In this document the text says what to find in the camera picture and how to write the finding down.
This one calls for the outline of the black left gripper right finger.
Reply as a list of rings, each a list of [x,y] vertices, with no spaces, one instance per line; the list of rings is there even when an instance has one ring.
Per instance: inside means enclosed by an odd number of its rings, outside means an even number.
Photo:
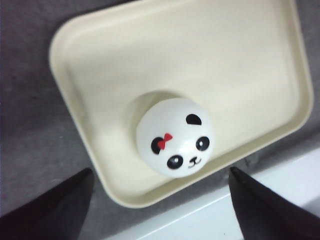
[[[318,240],[320,218],[291,203],[237,167],[228,185],[245,240]]]

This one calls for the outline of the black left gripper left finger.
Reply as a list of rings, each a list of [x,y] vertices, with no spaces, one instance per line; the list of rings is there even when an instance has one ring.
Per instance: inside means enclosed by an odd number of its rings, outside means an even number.
[[[85,168],[0,218],[2,240],[76,240],[87,216],[94,173]]]

